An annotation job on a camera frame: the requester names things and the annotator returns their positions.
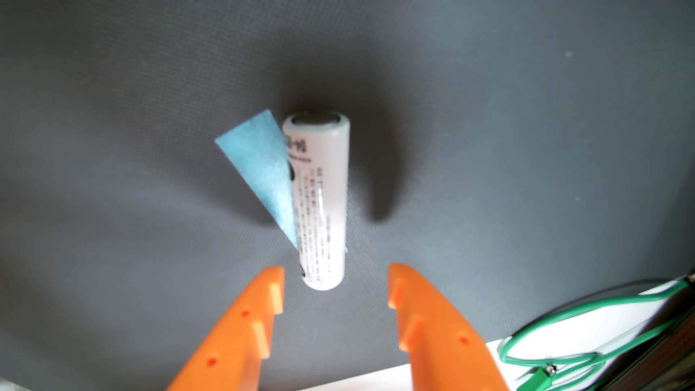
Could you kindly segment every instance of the battery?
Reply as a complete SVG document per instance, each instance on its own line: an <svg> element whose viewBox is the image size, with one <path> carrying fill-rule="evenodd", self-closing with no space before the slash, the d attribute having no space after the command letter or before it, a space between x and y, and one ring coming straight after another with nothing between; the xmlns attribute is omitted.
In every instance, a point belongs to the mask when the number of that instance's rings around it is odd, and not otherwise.
<svg viewBox="0 0 695 391"><path fill-rule="evenodd" d="M327 291L345 276L350 121L335 112L302 112L282 125L302 279Z"/></svg>

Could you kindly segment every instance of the green cable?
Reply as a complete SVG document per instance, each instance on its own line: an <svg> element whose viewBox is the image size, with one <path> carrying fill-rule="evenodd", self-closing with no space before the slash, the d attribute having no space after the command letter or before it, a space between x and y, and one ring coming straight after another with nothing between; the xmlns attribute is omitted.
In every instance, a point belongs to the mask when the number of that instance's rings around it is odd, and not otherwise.
<svg viewBox="0 0 695 391"><path fill-rule="evenodd" d="M679 280L677 281L672 287L662 291L658 292L655 294L640 294L640 295L634 295L634 296L620 296L620 297L615 297L615 298L604 298L601 300L596 300L596 301L590 301L588 303L580 304L572 308L568 308L566 310L562 310L559 312L556 312L554 314L550 314L546 317L540 318L531 324L528 324L521 330L519 330L516 334L511 336L509 339L504 341L499 348L499 356L500 360L502 362L506 362L507 364L513 364L513 365L522 365L526 367L544 367L547 365L551 364L556 364L556 365L569 365L569 364L576 364L572 367L569 368L564 368L561 371L558 371L555 375L555 378L563 378L565 376L568 376L570 374L573 374L577 371L580 371L582 369L590 368L589 371L587 371L586 374L582 375L580 378L571 381L570 383L559 385L557 387L549 389L549 391L563 391L566 390L567 388L573 387L574 385L580 384L581 382L587 380L589 377L593 376L595 373L597 373L605 364L606 360L609 360L615 356L618 356L622 353L625 353L626 351L634 348L635 346L648 341L654 337L657 337L661 333L663 333L668 327L673 325L677 319L672 319L661 326L658 326L654 328L653 330L650 330L644 334L638 335L636 338L634 338L632 341L624 344L623 346L620 346L619 348L610 351L609 353L603 354L603 353L598 353L598 352L591 352L591 353L581 353L581 354L575 354L572 356L562 356L562 357L557 357L557 358L543 358L543 359L536 359L536 360L527 360L527 359L522 359L522 358L514 358L514 357L509 357L509 351L519 343L523 338L527 337L529 334L533 333L536 330L539 330L540 328L543 328L545 326L557 323L559 321L563 321L565 319L569 319L571 317L576 317L578 315L584 314L589 311L597 310L599 308L603 307L608 307L611 305L619 305L619 304L630 304L630 303L645 303L649 301L658 301L658 300L663 300L665 298L669 298L679 292L681 289L685 288L688 286L688 282L685 280Z"/></svg>
<svg viewBox="0 0 695 391"><path fill-rule="evenodd" d="M564 378L565 376L568 376L570 374L573 374L574 372L580 371L582 369L588 368L593 366L587 374L584 376L580 377L579 379L572 381L567 384L563 385L558 385L557 387L550 388L548 391L563 391L566 390L570 387L573 387L574 385L580 384L581 382L587 380L591 375L595 374L598 372L599 369L603 367L606 361L610 360L613 357L619 356L626 351L629 351L630 349L636 347L637 345L640 345L644 342L647 342L651 340L654 337L658 337L661 335L664 331L668 330L669 327L671 327L675 322L678 321L678 318L671 319L668 322L662 324L661 326L655 327L652 330L647 331L644 334L636 336L634 339L629 341L628 343L624 344L623 346L620 346L619 348L616 348L615 350L612 350L606 354L601 354L601 353L595 353L595 357L592 358L591 360L584 361L578 365L575 365L573 367L566 368L564 370L560 370L555 374L556 379Z"/></svg>

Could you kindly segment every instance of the gray surface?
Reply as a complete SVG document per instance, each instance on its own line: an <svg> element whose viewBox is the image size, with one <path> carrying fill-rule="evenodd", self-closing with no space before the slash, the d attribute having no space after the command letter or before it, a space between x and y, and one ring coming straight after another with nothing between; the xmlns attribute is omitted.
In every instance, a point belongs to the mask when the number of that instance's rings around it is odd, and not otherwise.
<svg viewBox="0 0 695 391"><path fill-rule="evenodd" d="M6 1L0 328L105 390L161 390L280 264L286 311L261 389L295 390L407 361L391 261L487 340L577 296L676 277L695 255L694 8ZM333 291L304 286L213 142L268 107L352 121ZM24 363L0 376L32 387Z"/></svg>

